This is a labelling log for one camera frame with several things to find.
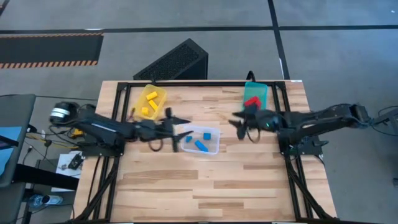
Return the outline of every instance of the red block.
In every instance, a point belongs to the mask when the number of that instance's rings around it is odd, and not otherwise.
[[[252,105],[253,103],[257,104],[258,109],[261,109],[261,101],[259,100],[258,96],[254,96],[254,97],[250,98],[249,100],[244,102],[244,105],[249,106],[249,105]]]

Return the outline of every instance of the black floor mat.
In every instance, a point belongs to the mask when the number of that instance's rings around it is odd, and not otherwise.
[[[96,65],[102,33],[0,35],[0,68]]]

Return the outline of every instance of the blue block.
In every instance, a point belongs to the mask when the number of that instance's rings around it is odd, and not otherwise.
[[[208,152],[209,151],[207,149],[207,147],[202,142],[200,142],[199,140],[195,141],[195,145],[197,146],[197,148],[199,148],[203,152]]]
[[[203,134],[203,139],[204,140],[210,140],[211,139],[211,134],[210,133]]]
[[[191,140],[192,140],[192,136],[187,136],[187,137],[185,138],[185,142],[186,142],[186,143],[190,142]]]

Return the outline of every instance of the blue object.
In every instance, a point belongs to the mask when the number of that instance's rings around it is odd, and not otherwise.
[[[195,145],[197,146],[197,148],[199,148],[203,152],[208,152],[209,151],[207,149],[207,147],[202,142],[200,142],[199,140],[195,141]]]
[[[261,101],[261,109],[265,109],[267,107],[267,92],[268,86],[262,83],[256,82],[246,82],[244,84],[244,93],[243,93],[243,109],[244,102],[250,100],[252,97],[256,96]]]
[[[42,205],[59,205],[63,202],[63,197],[57,195],[33,195],[29,198],[29,207],[39,208]]]
[[[185,142],[186,142],[186,143],[190,142],[191,140],[192,140],[192,136],[187,136],[187,137],[185,138]]]
[[[1,127],[0,135],[16,141],[19,137],[19,133],[21,133],[21,129],[22,127]],[[0,150],[0,175],[4,172],[13,150],[13,147]]]
[[[204,140],[210,140],[211,139],[211,134],[210,133],[204,133],[203,134],[203,139]]]

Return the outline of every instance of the water bottle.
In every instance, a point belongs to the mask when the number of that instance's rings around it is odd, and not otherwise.
[[[63,202],[63,198],[56,195],[33,195],[29,199],[29,206],[39,208],[42,205],[59,205]]]

